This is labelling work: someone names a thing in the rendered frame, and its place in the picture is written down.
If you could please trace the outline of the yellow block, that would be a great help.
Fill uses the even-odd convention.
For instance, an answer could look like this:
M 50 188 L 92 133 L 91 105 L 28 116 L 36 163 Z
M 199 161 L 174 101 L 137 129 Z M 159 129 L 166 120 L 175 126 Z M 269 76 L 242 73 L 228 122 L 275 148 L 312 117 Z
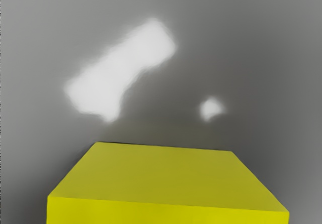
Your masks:
M 47 198 L 46 224 L 289 224 L 230 151 L 97 142 Z

